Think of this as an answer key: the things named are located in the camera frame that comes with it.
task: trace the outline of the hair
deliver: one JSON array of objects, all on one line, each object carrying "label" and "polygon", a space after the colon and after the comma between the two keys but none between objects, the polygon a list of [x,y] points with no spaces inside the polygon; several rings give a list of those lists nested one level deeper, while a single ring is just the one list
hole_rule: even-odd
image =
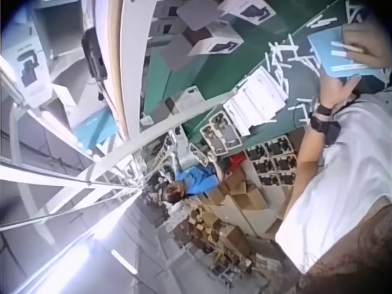
[{"label": "hair", "polygon": [[171,204],[176,204],[183,199],[181,194],[181,189],[175,182],[173,182],[166,187],[164,192],[164,199],[166,199],[166,201]]}]

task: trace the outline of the hand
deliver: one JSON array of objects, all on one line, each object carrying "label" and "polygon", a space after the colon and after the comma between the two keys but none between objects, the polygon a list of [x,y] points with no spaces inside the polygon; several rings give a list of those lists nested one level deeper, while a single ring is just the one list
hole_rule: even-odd
[{"label": "hand", "polygon": [[348,58],[375,69],[392,66],[391,40],[375,20],[344,25],[342,33],[346,45],[364,50],[364,53],[348,51]]},{"label": "hand", "polygon": [[338,78],[330,77],[325,70],[320,70],[320,103],[327,108],[334,108],[337,104],[346,101],[361,77],[355,75],[349,78],[344,85]]},{"label": "hand", "polygon": [[217,161],[217,157],[216,157],[216,155],[212,151],[208,151],[207,157],[208,157],[208,160],[210,162],[216,162]]}]

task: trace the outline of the fluorescent light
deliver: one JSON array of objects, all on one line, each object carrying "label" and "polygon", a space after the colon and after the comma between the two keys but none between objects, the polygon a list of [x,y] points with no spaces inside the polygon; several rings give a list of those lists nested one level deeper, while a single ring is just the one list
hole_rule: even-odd
[{"label": "fluorescent light", "polygon": [[17,82],[17,76],[15,75],[12,66],[1,55],[0,55],[0,68],[14,83]]},{"label": "fluorescent light", "polygon": [[53,272],[39,287],[37,294],[57,294],[66,286],[89,257],[87,245],[77,246],[69,251],[55,265]]},{"label": "fluorescent light", "polygon": [[127,208],[130,207],[136,198],[139,197],[141,191],[131,196],[130,199],[126,200],[120,207],[108,213],[103,219],[101,219],[94,227],[94,238],[97,240],[105,239],[110,232],[113,230],[117,222],[120,220],[121,216],[126,212]]},{"label": "fluorescent light", "polygon": [[114,256],[114,258],[117,259],[117,261],[120,262],[120,263],[123,265],[123,267],[125,267],[131,274],[133,274],[134,276],[137,275],[137,270],[136,270],[132,265],[130,265],[130,263],[127,262],[126,259],[120,255],[120,253],[118,253],[118,252],[115,251],[115,250],[112,250],[112,251],[111,251],[111,254],[112,254],[112,256]]},{"label": "fluorescent light", "polygon": [[67,141],[73,144],[78,143],[78,138],[69,129],[64,127],[63,124],[61,124],[61,122],[59,122],[58,119],[55,118],[49,111],[44,110],[42,112],[42,117],[44,118],[44,120],[50,123],[52,127],[60,133],[60,135],[66,138]]}]

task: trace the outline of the blue card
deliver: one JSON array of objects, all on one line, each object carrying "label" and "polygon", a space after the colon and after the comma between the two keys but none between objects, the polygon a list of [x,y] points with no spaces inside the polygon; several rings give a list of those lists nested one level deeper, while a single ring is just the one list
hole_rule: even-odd
[{"label": "blue card", "polygon": [[324,31],[316,32],[308,35],[307,37],[315,50],[315,54],[320,58],[320,62],[325,69],[325,72],[330,77],[342,78],[351,77],[352,75],[374,75],[375,77],[382,79],[382,71],[380,69],[345,69],[333,71],[333,66],[343,66],[352,64],[351,59],[339,56],[333,56],[332,50],[346,51],[346,49],[333,46],[332,41],[339,43],[343,42],[342,38],[342,27],[326,29]]}]

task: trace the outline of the white shirt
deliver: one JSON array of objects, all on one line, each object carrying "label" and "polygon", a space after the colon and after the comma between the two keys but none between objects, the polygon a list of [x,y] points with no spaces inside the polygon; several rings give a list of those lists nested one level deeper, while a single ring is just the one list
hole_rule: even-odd
[{"label": "white shirt", "polygon": [[392,92],[362,95],[335,116],[342,129],[336,143],[324,149],[325,168],[307,185],[276,234],[303,274],[355,228],[380,197],[392,202],[389,106]]}]

